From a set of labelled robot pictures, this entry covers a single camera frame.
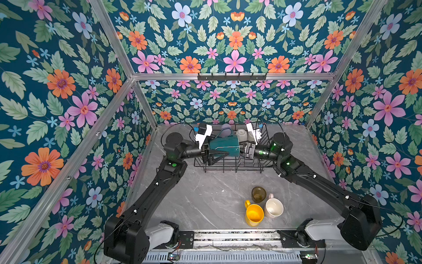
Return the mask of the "white faceted mug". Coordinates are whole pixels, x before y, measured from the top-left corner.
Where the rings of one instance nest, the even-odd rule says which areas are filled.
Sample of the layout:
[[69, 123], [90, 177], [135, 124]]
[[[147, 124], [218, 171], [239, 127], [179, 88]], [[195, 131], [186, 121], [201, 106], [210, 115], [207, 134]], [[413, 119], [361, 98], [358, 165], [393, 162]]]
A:
[[244, 141], [248, 140], [248, 132], [245, 131], [244, 129], [237, 130], [235, 134], [236, 134], [239, 142], [244, 142]]

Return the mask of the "green mug white inside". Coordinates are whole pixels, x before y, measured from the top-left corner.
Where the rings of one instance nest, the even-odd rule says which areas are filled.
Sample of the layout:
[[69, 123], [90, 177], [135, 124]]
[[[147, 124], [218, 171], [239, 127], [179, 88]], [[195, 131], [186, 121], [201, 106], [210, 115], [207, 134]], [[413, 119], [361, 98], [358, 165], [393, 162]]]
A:
[[212, 150], [227, 152], [229, 157], [238, 157], [240, 155], [240, 142], [236, 135], [212, 139], [209, 142]]

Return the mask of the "lilac plastic cup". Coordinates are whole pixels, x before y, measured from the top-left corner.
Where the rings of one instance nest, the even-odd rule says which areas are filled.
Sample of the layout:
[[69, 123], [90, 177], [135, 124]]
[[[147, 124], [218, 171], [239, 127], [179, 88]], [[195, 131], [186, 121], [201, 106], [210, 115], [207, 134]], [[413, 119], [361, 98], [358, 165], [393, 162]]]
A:
[[228, 137], [233, 134], [233, 129], [230, 124], [223, 124], [219, 133], [219, 137]]

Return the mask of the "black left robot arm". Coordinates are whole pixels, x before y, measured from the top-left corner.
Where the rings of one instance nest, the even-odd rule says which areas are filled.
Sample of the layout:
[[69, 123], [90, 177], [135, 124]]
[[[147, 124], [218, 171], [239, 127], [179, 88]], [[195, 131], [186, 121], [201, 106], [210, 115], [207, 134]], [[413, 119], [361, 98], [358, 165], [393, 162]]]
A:
[[148, 252], [158, 246], [177, 246], [177, 224], [162, 221], [148, 228], [154, 212], [183, 177], [187, 169], [187, 159], [203, 157], [215, 163], [228, 155], [226, 151], [202, 149], [199, 143], [185, 140], [177, 132], [167, 136], [164, 150], [166, 154], [147, 189], [119, 217], [112, 217], [106, 222], [104, 256], [123, 264], [140, 264]]

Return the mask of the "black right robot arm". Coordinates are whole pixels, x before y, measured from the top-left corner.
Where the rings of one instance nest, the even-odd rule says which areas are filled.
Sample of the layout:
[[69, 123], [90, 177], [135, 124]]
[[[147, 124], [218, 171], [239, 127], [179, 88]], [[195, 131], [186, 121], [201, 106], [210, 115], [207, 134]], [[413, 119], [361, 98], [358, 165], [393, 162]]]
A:
[[291, 154], [293, 143], [286, 133], [276, 133], [268, 144], [248, 142], [246, 156], [270, 161], [282, 179], [304, 188], [338, 214], [338, 218], [315, 220], [308, 218], [296, 229], [295, 239], [302, 247], [320, 240], [338, 240], [365, 251], [382, 228], [380, 206], [371, 195], [359, 197], [320, 176]]

